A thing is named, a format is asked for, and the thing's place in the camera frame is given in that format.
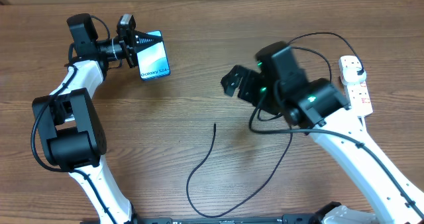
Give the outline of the Samsung Galaxy smartphone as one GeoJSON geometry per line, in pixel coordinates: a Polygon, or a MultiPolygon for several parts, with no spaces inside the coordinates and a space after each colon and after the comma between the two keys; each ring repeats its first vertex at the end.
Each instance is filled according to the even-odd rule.
{"type": "Polygon", "coordinates": [[[143,81],[171,74],[164,42],[159,42],[137,53],[140,78],[143,81]]]}

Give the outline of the white power strip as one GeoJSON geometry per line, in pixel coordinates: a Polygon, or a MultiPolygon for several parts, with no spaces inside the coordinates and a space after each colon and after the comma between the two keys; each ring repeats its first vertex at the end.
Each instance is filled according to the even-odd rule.
{"type": "MultiPolygon", "coordinates": [[[[356,56],[342,56],[339,58],[339,69],[342,67],[353,68],[362,70],[361,63],[356,56]]],[[[373,113],[373,108],[368,92],[368,87],[365,82],[359,84],[348,85],[344,87],[345,95],[351,104],[352,109],[358,117],[366,117],[373,113]]]]}

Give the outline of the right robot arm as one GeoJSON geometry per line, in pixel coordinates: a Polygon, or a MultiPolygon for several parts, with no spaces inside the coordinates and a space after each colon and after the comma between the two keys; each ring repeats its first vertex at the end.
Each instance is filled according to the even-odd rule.
{"type": "Polygon", "coordinates": [[[281,114],[291,125],[289,133],[311,136],[362,192],[377,222],[423,222],[423,192],[386,156],[328,79],[309,81],[283,41],[262,48],[255,58],[258,72],[236,65],[223,76],[227,95],[281,114]]]}

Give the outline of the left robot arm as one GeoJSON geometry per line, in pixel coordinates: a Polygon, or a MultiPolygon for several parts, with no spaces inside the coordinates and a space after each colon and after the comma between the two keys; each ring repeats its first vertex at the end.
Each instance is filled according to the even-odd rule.
{"type": "Polygon", "coordinates": [[[154,66],[141,74],[143,79],[168,75],[164,39],[159,30],[137,31],[134,17],[124,14],[117,35],[100,40],[93,20],[95,16],[88,13],[68,18],[74,40],[65,65],[68,73],[52,93],[33,100],[30,146],[41,167],[67,173],[80,185],[99,216],[97,223],[141,223],[107,165],[107,140],[92,97],[110,62],[126,60],[132,68],[154,66]]]}

